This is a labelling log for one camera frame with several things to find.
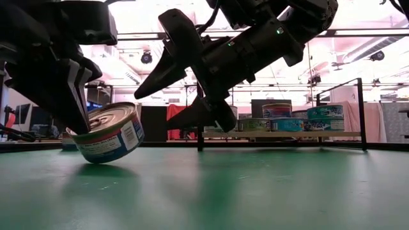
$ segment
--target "white can label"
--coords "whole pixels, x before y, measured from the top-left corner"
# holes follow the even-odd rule
[[[121,128],[121,136],[127,150],[131,150],[139,143],[132,121],[129,121]]]
[[[121,142],[117,136],[92,144],[78,144],[79,151],[84,155],[99,155],[116,150],[121,147]]]
[[[331,121],[331,129],[344,130],[344,121]]]

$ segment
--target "computer monitor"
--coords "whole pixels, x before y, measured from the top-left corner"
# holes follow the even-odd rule
[[[101,108],[101,107],[102,107],[102,105],[98,105],[97,103],[87,102],[87,110],[88,110],[88,112],[90,112],[90,111],[92,111],[92,110],[94,110],[94,109],[97,109],[97,108]]]
[[[30,104],[18,105],[15,108],[14,125],[24,124],[27,120],[27,115],[28,115],[29,110],[30,110]]]

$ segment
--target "tuna can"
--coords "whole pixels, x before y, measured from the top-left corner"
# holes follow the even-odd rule
[[[91,131],[77,135],[67,128],[79,151],[91,163],[124,157],[143,142],[144,132],[136,106],[130,102],[106,105],[89,113]]]
[[[241,132],[268,132],[270,131],[270,119],[267,118],[245,118],[238,120]]]
[[[291,113],[292,118],[308,119],[307,111],[294,111]]]
[[[307,110],[308,119],[344,118],[342,105],[323,105]]]
[[[311,131],[344,131],[344,119],[322,118],[308,121]]]
[[[289,103],[275,103],[263,105],[264,118],[290,118],[291,104]]]
[[[62,136],[63,136],[63,140],[61,141],[61,143],[63,145],[63,150],[67,150],[67,151],[78,150],[77,145],[75,145],[74,140],[71,138],[71,136],[67,132],[63,132]]]
[[[277,118],[271,120],[271,131],[300,132],[304,127],[300,118]]]

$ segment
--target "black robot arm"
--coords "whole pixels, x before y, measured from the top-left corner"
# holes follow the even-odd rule
[[[206,95],[170,119],[168,129],[216,122],[223,131],[232,130],[236,119],[224,100],[228,90],[244,80],[254,81],[255,73],[281,57],[288,66],[299,63],[304,44],[329,28],[338,7],[336,0],[219,1],[220,5],[208,3],[216,10],[220,7],[233,29],[250,28],[234,38],[211,41],[208,36],[202,38],[180,10],[159,16],[168,37],[164,53],[135,97],[148,96],[184,78],[181,72],[187,67]]]
[[[0,60],[5,84],[77,134],[89,132],[84,85],[102,76],[79,45],[117,44],[108,5],[98,1],[0,3]]]

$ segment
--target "green table surface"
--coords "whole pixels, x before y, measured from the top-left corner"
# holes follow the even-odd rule
[[[138,148],[0,154],[0,229],[409,229],[409,154]]]

